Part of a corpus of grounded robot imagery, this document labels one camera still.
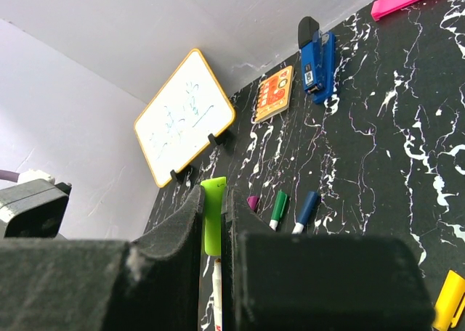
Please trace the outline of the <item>green white pen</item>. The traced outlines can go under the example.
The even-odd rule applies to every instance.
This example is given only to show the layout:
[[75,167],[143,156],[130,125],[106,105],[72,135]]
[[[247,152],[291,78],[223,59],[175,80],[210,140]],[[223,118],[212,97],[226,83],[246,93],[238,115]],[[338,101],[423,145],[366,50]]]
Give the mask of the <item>green white pen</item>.
[[276,231],[278,228],[279,221],[275,219],[271,219],[269,222],[269,226],[273,231]]

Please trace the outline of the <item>blue white pen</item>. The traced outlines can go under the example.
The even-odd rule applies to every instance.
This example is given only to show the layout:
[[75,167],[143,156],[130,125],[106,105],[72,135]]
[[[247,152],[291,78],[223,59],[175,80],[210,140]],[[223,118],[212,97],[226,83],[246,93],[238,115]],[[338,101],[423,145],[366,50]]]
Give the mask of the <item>blue white pen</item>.
[[299,222],[295,223],[294,229],[292,231],[292,234],[301,234],[304,231],[305,225],[301,224]]

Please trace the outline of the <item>yellow white pen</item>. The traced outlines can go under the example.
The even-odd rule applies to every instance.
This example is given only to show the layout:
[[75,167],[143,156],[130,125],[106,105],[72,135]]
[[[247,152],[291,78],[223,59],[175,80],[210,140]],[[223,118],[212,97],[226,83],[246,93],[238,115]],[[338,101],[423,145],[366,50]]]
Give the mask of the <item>yellow white pen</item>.
[[222,266],[220,258],[214,261],[212,287],[214,297],[214,329],[222,331]]

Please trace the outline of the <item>blue pen cap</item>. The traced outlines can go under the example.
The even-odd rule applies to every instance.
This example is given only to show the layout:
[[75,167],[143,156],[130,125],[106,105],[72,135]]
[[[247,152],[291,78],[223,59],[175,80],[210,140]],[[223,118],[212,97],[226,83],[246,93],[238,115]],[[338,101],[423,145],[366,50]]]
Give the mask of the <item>blue pen cap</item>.
[[318,203],[319,198],[320,195],[317,192],[308,192],[304,204],[299,212],[299,215],[297,216],[296,222],[298,224],[301,224],[303,226],[307,225],[310,216]]

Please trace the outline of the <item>magenta pen cap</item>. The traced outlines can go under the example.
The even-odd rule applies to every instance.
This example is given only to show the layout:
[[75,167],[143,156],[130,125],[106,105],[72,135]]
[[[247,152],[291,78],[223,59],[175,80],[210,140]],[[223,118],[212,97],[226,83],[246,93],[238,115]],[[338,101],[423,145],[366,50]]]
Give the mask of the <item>magenta pen cap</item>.
[[249,196],[247,198],[247,203],[250,209],[252,209],[253,212],[256,212],[258,208],[258,204],[259,204],[259,196],[256,196],[256,195]]

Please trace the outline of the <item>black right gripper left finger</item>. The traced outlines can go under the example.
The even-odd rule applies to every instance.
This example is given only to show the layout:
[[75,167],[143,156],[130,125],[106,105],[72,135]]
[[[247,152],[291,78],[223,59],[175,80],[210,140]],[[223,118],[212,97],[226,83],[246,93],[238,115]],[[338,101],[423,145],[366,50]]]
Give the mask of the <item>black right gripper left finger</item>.
[[129,242],[1,241],[3,330],[195,330],[205,192]]

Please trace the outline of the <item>yellow pen cap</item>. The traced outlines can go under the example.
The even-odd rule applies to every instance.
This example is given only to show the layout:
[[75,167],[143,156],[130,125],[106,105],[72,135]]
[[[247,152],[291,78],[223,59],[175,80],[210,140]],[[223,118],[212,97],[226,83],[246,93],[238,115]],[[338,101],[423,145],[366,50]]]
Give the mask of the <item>yellow pen cap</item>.
[[446,331],[459,323],[464,311],[464,278],[455,271],[448,272],[434,309],[434,329]]

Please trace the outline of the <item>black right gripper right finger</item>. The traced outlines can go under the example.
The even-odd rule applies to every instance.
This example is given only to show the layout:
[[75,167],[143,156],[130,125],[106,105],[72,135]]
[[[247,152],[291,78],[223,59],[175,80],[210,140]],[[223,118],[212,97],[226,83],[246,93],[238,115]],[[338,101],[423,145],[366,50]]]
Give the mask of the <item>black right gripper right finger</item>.
[[224,330],[428,330],[435,311],[395,237],[274,232],[229,187],[222,204]]

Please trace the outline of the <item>lime green pen cap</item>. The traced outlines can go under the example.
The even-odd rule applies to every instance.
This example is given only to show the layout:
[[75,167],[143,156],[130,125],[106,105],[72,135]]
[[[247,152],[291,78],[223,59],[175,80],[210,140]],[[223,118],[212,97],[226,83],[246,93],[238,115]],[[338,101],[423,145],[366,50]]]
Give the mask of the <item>lime green pen cap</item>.
[[204,213],[204,251],[209,256],[221,256],[221,214],[222,198],[227,178],[220,176],[201,182],[205,191]]

